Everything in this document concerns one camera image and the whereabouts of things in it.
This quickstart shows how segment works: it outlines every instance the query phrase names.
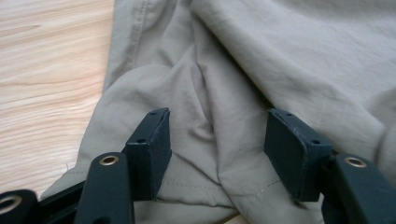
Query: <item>table surface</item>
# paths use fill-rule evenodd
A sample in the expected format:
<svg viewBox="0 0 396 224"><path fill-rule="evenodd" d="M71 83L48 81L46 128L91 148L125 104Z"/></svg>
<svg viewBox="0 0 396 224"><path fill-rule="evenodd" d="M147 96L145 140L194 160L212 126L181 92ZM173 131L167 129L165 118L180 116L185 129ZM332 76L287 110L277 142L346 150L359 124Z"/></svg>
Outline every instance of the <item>table surface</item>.
<svg viewBox="0 0 396 224"><path fill-rule="evenodd" d="M101 96L112 14L113 0L0 2L0 192L40 195L74 166Z"/></svg>

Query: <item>beige cloth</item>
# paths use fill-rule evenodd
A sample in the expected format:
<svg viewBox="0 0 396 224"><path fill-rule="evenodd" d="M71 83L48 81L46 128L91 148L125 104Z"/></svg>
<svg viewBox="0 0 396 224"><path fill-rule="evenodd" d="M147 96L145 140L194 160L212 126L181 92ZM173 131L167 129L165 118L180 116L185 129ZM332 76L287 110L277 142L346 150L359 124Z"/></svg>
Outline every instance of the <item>beige cloth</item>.
<svg viewBox="0 0 396 224"><path fill-rule="evenodd" d="M150 110L171 110L172 160L138 223L319 223L263 151L267 109L288 110L396 183L396 2L116 0L103 97L74 169L84 180Z"/></svg>

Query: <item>seam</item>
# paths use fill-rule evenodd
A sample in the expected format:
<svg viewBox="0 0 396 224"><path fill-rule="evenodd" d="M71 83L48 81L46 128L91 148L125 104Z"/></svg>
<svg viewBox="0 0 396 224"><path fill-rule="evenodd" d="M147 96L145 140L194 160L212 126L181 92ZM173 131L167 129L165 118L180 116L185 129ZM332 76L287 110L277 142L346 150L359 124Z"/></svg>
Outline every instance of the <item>seam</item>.
<svg viewBox="0 0 396 224"><path fill-rule="evenodd" d="M282 182L281 180L277 180L277 181L274 181L271 184L268 184L267 186L265 186L265 188L260 190L260 192L257 193L256 196L254 196L254 199L250 202L250 204L255 203L259 199L260 195L262 195L266 190L271 188L273 185L276 185L276 184L281 183L281 182Z"/></svg>
<svg viewBox="0 0 396 224"><path fill-rule="evenodd" d="M203 187L203 186L195 186L195 185L187 185L187 184L179 184L179 183L173 183L173 182L168 182L164 181L163 184L165 185L172 185L172 186L178 186L178 187L185 187L185 188L190 188L190 189L210 189L210 190L221 190L220 188L210 188L210 187Z"/></svg>
<svg viewBox="0 0 396 224"><path fill-rule="evenodd" d="M148 8L148 1L144 1L143 6L139 12L141 17L139 18L140 25L136 31L137 35L136 35L136 42L135 42L135 48L134 48L134 56L132 58L132 69L136 68L136 55L137 55L137 50L139 48L139 42L142 37L143 24L144 24L144 21L146 18L147 8Z"/></svg>

